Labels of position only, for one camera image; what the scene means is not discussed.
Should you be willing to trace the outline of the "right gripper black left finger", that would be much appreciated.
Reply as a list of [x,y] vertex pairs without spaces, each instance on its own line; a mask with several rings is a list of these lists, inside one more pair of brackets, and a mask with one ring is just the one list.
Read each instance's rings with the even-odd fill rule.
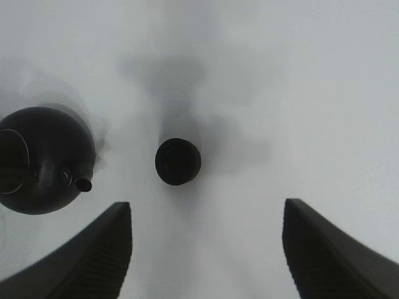
[[116,202],[64,245],[1,281],[1,298],[118,298],[132,256],[132,214]]

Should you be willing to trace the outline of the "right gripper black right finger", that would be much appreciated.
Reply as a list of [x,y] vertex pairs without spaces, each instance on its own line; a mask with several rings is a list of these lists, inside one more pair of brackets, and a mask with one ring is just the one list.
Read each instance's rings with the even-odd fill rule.
[[301,298],[398,298],[398,264],[300,199],[286,199],[282,246]]

